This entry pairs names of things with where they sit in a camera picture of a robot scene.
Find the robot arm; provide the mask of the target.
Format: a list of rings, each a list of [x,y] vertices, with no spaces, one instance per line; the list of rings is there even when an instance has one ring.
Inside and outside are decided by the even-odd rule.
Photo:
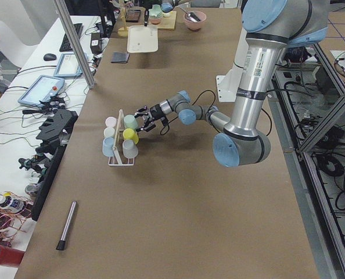
[[[141,1],[141,6],[145,8],[144,12],[144,26],[147,26],[149,23],[159,24],[163,15],[172,11],[176,6],[183,3],[189,2],[179,1],[179,0],[163,0],[163,1]]]
[[[309,46],[327,33],[329,1],[245,1],[241,7],[242,26],[248,50],[230,117],[215,106],[192,105],[186,91],[180,91],[151,108],[136,111],[143,119],[137,131],[149,131],[155,121],[168,125],[174,112],[184,125],[205,120],[219,133],[213,139],[216,160],[225,167],[255,164],[271,150],[267,136],[256,128],[267,96],[275,65],[287,48]]]

